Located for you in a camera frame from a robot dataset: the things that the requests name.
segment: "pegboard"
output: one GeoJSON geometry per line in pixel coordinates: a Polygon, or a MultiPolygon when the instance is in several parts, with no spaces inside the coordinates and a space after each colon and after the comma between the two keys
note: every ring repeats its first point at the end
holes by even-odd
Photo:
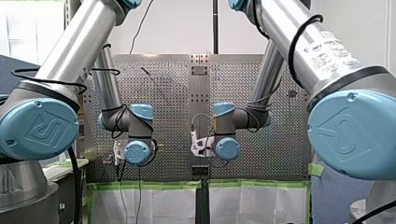
{"type": "MultiPolygon", "coordinates": [[[[114,57],[120,70],[117,80],[122,101],[127,104],[149,104],[154,107],[153,138],[160,145],[156,159],[150,166],[141,168],[146,180],[174,181],[191,180],[190,162],[190,117],[189,75],[190,55],[120,55],[114,57]]],[[[114,140],[110,132],[96,125],[100,114],[97,94],[92,81],[88,81],[91,101],[85,102],[88,112],[86,148],[91,162],[87,179],[90,182],[114,181],[117,179],[113,164],[114,140]]],[[[126,139],[127,133],[120,139],[126,139]]],[[[127,165],[124,179],[137,178],[137,168],[127,165]]]]}
{"type": "MultiPolygon", "coordinates": [[[[191,55],[117,55],[115,65],[122,101],[129,105],[150,104],[154,107],[154,135],[161,145],[155,161],[142,168],[141,177],[153,181],[191,180],[192,156],[191,115],[200,108],[191,103],[191,55]],[[150,72],[148,76],[141,67],[150,72]]],[[[246,105],[255,85],[262,55],[208,55],[207,79],[197,82],[197,90],[209,93],[207,105],[232,101],[246,105]]],[[[85,148],[91,159],[89,182],[114,181],[114,140],[110,132],[100,129],[97,94],[91,79],[84,95],[85,148]]],[[[307,176],[310,148],[306,138],[306,95],[285,70],[282,84],[274,95],[272,124],[258,133],[238,131],[242,151],[240,157],[224,168],[212,168],[211,178],[261,178],[299,180],[307,176]],[[289,91],[297,91],[294,98],[289,91]]],[[[216,167],[221,161],[211,159],[216,167]]],[[[127,166],[125,179],[137,179],[137,168],[127,166]]]]}
{"type": "MultiPolygon", "coordinates": [[[[210,104],[231,101],[246,106],[254,90],[262,56],[209,55],[210,104]]],[[[306,92],[286,67],[273,95],[271,125],[257,133],[236,131],[241,153],[224,166],[211,159],[211,178],[301,180],[307,177],[310,147],[306,136],[306,92]]]]}

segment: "black wire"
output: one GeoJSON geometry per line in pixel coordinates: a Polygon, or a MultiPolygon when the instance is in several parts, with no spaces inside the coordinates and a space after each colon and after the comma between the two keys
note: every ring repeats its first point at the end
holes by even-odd
{"type": "Polygon", "coordinates": [[[91,68],[91,71],[95,72],[112,72],[114,76],[118,76],[121,72],[119,69],[115,68],[91,68]]]}
{"type": "Polygon", "coordinates": [[[63,82],[63,81],[49,80],[49,79],[40,79],[40,78],[35,78],[35,77],[27,77],[27,76],[19,75],[19,73],[37,72],[38,69],[40,69],[40,68],[14,69],[14,70],[11,70],[11,75],[14,77],[20,77],[20,78],[24,78],[24,79],[35,81],[35,82],[53,83],[53,84],[60,84],[60,85],[65,85],[65,86],[75,86],[75,87],[82,88],[82,90],[78,94],[82,94],[88,89],[86,85],[80,84],[80,83],[63,82]]]}
{"type": "Polygon", "coordinates": [[[253,3],[253,17],[254,17],[254,23],[256,24],[256,28],[261,35],[263,35],[267,39],[270,39],[270,36],[268,36],[268,34],[265,33],[265,29],[259,25],[259,20],[257,20],[256,0],[253,0],[252,3],[253,3]]]}
{"type": "Polygon", "coordinates": [[[8,99],[8,97],[1,97],[0,98],[0,105],[3,105],[6,102],[7,99],[8,99]]]}
{"type": "MultiPolygon", "coordinates": [[[[147,165],[149,165],[149,164],[151,164],[151,163],[154,161],[155,157],[157,156],[157,151],[158,151],[157,141],[156,141],[155,139],[152,139],[152,141],[154,142],[154,153],[153,153],[153,156],[152,156],[151,159],[150,159],[148,162],[146,162],[145,164],[140,165],[140,166],[137,166],[137,168],[138,168],[138,180],[139,180],[140,199],[139,199],[139,206],[138,206],[138,210],[137,210],[136,223],[137,223],[137,220],[138,220],[138,215],[139,215],[139,210],[140,210],[140,204],[141,204],[141,200],[142,200],[142,189],[141,189],[141,183],[140,183],[140,181],[141,181],[140,168],[141,168],[141,167],[144,167],[144,166],[147,166],[147,165]]],[[[126,161],[124,161],[124,164],[122,165],[121,173],[120,173],[120,177],[118,178],[118,181],[120,181],[120,196],[121,196],[123,208],[124,208],[124,210],[125,210],[125,224],[128,224],[128,210],[127,210],[127,208],[126,208],[125,200],[124,200],[124,198],[123,198],[122,183],[121,183],[121,182],[122,182],[122,179],[123,179],[123,174],[124,174],[124,171],[125,171],[125,166],[126,166],[126,161]]]]}
{"type": "Polygon", "coordinates": [[[139,204],[137,206],[137,213],[136,213],[136,221],[135,224],[137,224],[138,220],[139,220],[139,212],[140,212],[140,206],[142,205],[142,183],[141,183],[141,179],[142,176],[140,174],[140,169],[141,167],[138,166],[137,167],[137,179],[139,181],[139,204]]]}
{"type": "Polygon", "coordinates": [[[366,215],[358,218],[356,221],[352,222],[352,224],[362,224],[364,221],[366,221],[367,219],[374,217],[382,212],[385,212],[387,210],[389,210],[390,208],[396,207],[396,200],[387,204],[384,204],[378,208],[376,208],[375,210],[367,213],[366,215]]]}
{"type": "Polygon", "coordinates": [[[298,28],[296,35],[294,36],[294,38],[292,39],[292,41],[290,43],[289,56],[288,56],[289,70],[290,70],[291,77],[293,78],[295,83],[297,83],[297,85],[299,85],[301,88],[303,87],[303,85],[301,84],[300,79],[297,77],[296,71],[294,69],[294,52],[296,50],[297,42],[300,39],[300,36],[305,31],[306,27],[308,27],[310,24],[317,22],[317,21],[323,22],[323,16],[315,15],[315,16],[312,16],[311,18],[309,18],[308,21],[304,22],[300,26],[300,28],[298,28]]]}
{"type": "Polygon", "coordinates": [[[74,150],[72,147],[69,147],[67,149],[67,152],[70,157],[70,161],[72,162],[72,168],[73,168],[73,173],[75,175],[75,216],[74,216],[74,222],[73,223],[79,223],[79,213],[81,210],[81,191],[80,191],[80,185],[81,185],[81,173],[79,172],[78,169],[78,162],[76,155],[74,153],[74,150]]]}
{"type": "Polygon", "coordinates": [[[143,72],[146,73],[146,75],[148,76],[148,78],[152,81],[152,83],[154,83],[155,87],[157,88],[157,91],[159,91],[161,93],[161,95],[163,96],[163,99],[166,101],[166,103],[169,104],[168,99],[166,98],[165,94],[161,91],[160,87],[158,86],[157,82],[154,80],[154,78],[151,76],[151,73],[146,70],[146,68],[144,67],[140,67],[140,69],[143,70],[143,72]]]}
{"type": "Polygon", "coordinates": [[[146,8],[145,15],[143,16],[142,21],[141,21],[140,24],[139,24],[139,28],[137,29],[136,35],[134,35],[134,39],[132,40],[132,46],[131,46],[131,50],[129,50],[129,54],[132,54],[132,50],[134,50],[134,42],[136,41],[136,38],[137,38],[137,36],[138,36],[139,33],[140,33],[140,29],[142,28],[143,22],[145,21],[146,16],[148,15],[149,8],[151,7],[151,4],[152,4],[153,1],[154,1],[154,0],[151,0],[151,1],[148,3],[148,8],[146,8]]]}
{"type": "Polygon", "coordinates": [[[122,105],[124,108],[123,110],[117,115],[116,120],[115,120],[115,124],[113,129],[111,130],[111,138],[112,139],[116,139],[118,137],[120,137],[123,134],[123,131],[120,130],[119,127],[119,122],[122,119],[123,114],[125,113],[125,111],[128,109],[128,105],[124,104],[122,105]]]}
{"type": "Polygon", "coordinates": [[[128,209],[126,209],[125,200],[123,198],[123,193],[122,193],[122,178],[123,178],[123,172],[125,170],[125,166],[126,166],[126,161],[124,161],[124,164],[122,165],[119,181],[120,181],[120,196],[121,196],[122,205],[123,205],[123,208],[125,211],[125,224],[128,224],[128,209]]]}

